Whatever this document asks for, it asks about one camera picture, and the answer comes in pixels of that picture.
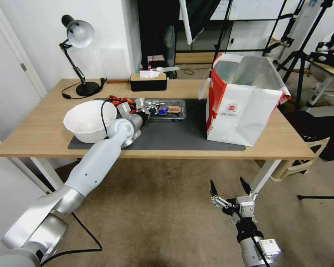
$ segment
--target black tissue box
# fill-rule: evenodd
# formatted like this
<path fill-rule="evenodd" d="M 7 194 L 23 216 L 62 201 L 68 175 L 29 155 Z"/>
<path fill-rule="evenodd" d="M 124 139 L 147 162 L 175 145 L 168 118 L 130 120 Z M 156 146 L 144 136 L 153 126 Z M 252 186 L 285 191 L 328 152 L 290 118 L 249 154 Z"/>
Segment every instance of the black tissue box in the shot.
<path fill-rule="evenodd" d="M 164 91 L 167 89 L 167 77 L 160 73 L 156 78 L 140 78 L 138 73 L 130 76 L 131 91 Z"/>

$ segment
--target table top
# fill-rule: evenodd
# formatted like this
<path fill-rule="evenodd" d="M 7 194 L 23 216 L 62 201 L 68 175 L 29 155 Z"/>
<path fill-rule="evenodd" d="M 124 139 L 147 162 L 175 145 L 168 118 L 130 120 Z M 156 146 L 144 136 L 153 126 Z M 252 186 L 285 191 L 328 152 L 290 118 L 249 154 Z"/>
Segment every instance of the table top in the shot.
<path fill-rule="evenodd" d="M 322 70 L 325 70 L 326 72 L 334 76 L 334 67 L 326 65 L 326 64 L 314 62 L 313 60 L 308 60 L 308 62 L 311 63 L 312 65 L 320 67 Z"/>
<path fill-rule="evenodd" d="M 68 149 L 73 134 L 63 125 L 66 112 L 74 106 L 109 95 L 130 98 L 198 98 L 201 84 L 201 80 L 168 80 L 166 91 L 132 92 L 128 83 L 106 83 L 101 92 L 88 98 L 63 98 L 62 89 L 77 82 L 77 79 L 62 79 L 1 143 L 0 156 L 81 158 L 87 150 Z M 67 89 L 65 93 L 79 97 L 75 87 Z M 122 150 L 120 158 L 313 159 L 315 156 L 281 112 L 275 109 L 256 144 L 246 147 L 244 151 Z"/>

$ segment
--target door hinge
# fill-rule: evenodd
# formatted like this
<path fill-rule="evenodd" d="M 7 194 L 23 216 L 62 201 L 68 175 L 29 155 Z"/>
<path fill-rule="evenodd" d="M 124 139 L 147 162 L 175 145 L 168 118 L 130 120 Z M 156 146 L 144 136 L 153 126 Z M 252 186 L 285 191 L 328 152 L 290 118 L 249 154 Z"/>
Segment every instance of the door hinge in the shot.
<path fill-rule="evenodd" d="M 20 66 L 21 66 L 21 68 L 23 69 L 23 71 L 27 71 L 27 68 L 26 68 L 26 66 L 25 66 L 24 63 L 21 63 Z"/>

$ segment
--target white bowl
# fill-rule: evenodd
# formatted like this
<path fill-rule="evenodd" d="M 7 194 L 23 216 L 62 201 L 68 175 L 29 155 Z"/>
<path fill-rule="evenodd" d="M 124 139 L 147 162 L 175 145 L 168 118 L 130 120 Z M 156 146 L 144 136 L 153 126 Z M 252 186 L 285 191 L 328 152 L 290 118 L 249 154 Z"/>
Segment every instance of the white bowl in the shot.
<path fill-rule="evenodd" d="M 93 100 L 75 106 L 64 117 L 64 126 L 81 142 L 96 143 L 103 140 L 107 136 L 100 114 L 103 102 L 103 100 Z M 106 126 L 116 119 L 116 114 L 116 107 L 106 102 L 103 107 Z"/>

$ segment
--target chair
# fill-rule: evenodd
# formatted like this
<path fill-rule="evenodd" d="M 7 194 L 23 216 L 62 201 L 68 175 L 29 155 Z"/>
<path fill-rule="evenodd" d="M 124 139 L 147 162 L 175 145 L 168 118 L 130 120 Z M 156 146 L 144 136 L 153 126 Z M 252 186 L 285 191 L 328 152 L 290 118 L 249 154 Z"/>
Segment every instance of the chair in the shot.
<path fill-rule="evenodd" d="M 319 154 L 323 151 L 325 146 L 327 145 L 330 137 L 314 141 L 314 142 L 306 142 L 306 144 L 312 149 L 314 154 L 318 157 Z M 309 167 L 315 159 L 312 160 L 283 160 L 278 165 L 276 170 L 272 173 L 270 179 L 275 182 L 280 182 L 287 176 L 291 174 L 295 174 L 298 172 L 302 172 L 302 174 L 307 174 Z"/>

